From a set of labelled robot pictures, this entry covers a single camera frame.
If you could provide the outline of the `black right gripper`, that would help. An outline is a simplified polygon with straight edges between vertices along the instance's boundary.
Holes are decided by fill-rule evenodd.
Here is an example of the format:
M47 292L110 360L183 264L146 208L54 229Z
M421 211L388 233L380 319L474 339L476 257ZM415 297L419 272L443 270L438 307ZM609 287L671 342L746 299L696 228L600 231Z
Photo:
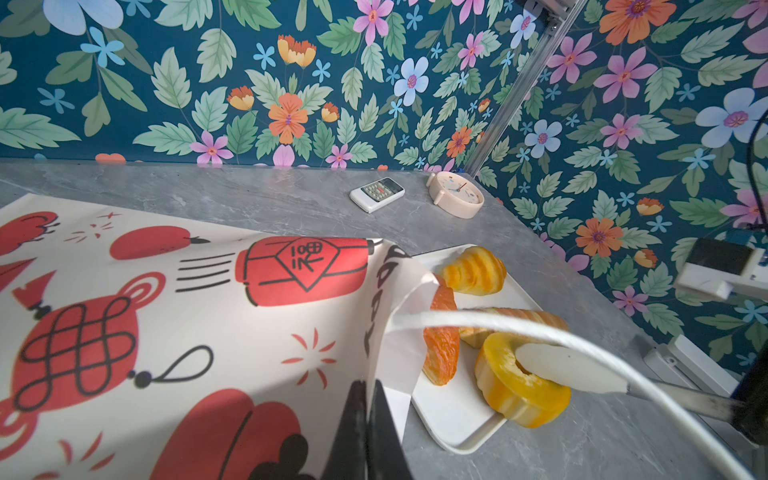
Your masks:
M767 344L731 395L743 403L731 424L755 444L767 443Z

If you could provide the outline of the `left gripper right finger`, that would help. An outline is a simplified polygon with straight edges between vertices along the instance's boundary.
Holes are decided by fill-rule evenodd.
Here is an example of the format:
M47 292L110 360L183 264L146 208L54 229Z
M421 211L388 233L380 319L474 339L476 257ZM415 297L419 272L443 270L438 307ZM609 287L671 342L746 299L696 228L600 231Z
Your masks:
M413 480L391 415L384 387L374 384L367 425L367 478Z

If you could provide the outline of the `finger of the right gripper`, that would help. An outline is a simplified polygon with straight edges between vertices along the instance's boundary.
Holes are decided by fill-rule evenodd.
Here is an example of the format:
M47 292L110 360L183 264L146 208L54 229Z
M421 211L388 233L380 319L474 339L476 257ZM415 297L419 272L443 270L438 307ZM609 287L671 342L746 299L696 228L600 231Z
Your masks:
M524 370L572 389L625 394L654 403L660 399L658 394L646 393L597 360L566 347L528 343L517 348L515 356ZM739 400L658 380L650 379L650 383L679 407L694 414L732 423L744 411L744 403Z

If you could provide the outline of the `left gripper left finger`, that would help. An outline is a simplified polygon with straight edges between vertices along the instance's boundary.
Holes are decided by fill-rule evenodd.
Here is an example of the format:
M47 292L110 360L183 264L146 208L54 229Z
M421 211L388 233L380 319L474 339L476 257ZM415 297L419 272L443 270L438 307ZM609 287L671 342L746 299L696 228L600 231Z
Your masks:
M367 477L367 402L364 381L350 385L322 480L364 480Z

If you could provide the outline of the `yellow ring fake bread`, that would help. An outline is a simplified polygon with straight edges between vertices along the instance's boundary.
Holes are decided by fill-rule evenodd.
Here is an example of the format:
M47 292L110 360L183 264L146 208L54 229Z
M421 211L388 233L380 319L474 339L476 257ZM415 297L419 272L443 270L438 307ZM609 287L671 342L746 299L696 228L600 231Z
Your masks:
M535 429L557 419L570 405L569 387L528 373L516 349L528 344L505 332L488 336L478 354L475 383L487 405L524 428Z

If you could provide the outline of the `orange-brown fake pastry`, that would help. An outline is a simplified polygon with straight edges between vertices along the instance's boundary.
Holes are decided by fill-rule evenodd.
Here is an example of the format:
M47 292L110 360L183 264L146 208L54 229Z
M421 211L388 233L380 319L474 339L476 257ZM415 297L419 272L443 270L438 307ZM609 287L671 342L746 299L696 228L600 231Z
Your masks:
M432 311L457 311L454 292L445 280L436 276L439 286L430 309ZM422 372L436 386L448 384L455 376L460 354L460 334L457 327L427 327L423 330L426 357Z

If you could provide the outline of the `yellow fake croissant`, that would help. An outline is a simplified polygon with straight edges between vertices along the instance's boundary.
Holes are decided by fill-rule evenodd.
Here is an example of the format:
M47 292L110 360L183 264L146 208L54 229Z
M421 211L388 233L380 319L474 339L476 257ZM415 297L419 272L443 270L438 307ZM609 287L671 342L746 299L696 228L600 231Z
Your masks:
M486 296L500 292L505 284L505 264L484 247L465 249L440 273L447 287L454 292Z

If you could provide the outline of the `white and red paper bag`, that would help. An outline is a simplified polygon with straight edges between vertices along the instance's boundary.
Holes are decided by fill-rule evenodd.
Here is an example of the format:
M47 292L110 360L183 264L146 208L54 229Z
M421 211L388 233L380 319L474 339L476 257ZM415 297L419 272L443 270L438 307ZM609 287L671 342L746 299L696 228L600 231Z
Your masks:
M25 195L1 210L1 475L319 479L435 289L379 238Z

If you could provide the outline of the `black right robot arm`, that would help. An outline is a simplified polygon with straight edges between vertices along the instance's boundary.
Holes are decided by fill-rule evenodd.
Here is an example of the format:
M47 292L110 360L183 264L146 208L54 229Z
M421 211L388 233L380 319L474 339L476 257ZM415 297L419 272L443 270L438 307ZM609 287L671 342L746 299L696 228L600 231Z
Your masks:
M667 344L641 348L643 362L655 386L682 408L701 419L738 453L767 444L767 422L740 426L747 401L735 398L739 383L688 338L679 335ZM542 379L594 394L622 394L643 400L648 395L602 363L563 346L528 343L515 349L516 364Z

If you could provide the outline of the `white rectangular tray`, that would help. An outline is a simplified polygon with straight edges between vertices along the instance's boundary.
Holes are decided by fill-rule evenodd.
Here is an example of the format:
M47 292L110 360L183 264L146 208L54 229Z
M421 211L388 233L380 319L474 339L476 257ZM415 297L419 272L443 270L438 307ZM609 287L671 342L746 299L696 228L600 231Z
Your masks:
M475 246L465 244L423 253L413 257L427 270L437 274L457 259L464 250ZM415 313L424 306L427 287L419 287L399 307L387 324L376 376L384 386L395 428L402 443L410 407L413 406L433 440L444 450L468 455L482 446L507 420L489 407L475 383L474 367L478 349L460 342L457 373L444 386L432 384L419 369L417 354L426 353L421 329L393 330L395 319ZM475 296L457 293L459 309L481 307L516 308L540 311L542 308L507 274L504 287L498 293Z

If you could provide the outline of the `pink round alarm clock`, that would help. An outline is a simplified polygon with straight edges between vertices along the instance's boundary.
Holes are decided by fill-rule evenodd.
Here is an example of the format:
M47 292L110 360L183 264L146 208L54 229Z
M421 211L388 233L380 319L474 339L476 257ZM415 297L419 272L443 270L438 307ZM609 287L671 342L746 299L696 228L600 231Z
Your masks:
M480 190L455 173L431 173L426 187L435 206L460 219L473 218L485 203Z

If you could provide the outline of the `white remote control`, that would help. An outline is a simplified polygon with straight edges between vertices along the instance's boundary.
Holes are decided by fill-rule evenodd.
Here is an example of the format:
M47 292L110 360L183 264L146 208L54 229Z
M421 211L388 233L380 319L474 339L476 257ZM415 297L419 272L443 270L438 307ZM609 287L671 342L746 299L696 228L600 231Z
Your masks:
M362 211L372 214L402 198L404 194L403 186L390 177L384 177L353 189L349 198Z

